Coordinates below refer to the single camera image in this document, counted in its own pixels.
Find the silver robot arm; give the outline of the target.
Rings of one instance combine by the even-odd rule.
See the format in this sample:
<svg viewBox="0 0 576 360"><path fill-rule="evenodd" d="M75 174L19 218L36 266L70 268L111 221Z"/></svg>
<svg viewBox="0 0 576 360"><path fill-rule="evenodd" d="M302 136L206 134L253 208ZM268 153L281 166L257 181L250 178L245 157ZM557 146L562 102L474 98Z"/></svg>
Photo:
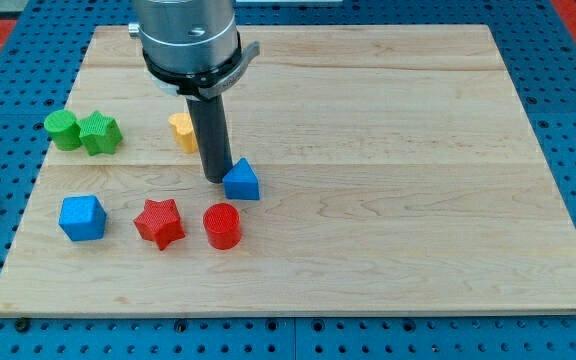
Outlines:
<svg viewBox="0 0 576 360"><path fill-rule="evenodd" d="M260 54L244 47L231 0L134 0L147 68L162 89L208 101L233 87Z"/></svg>

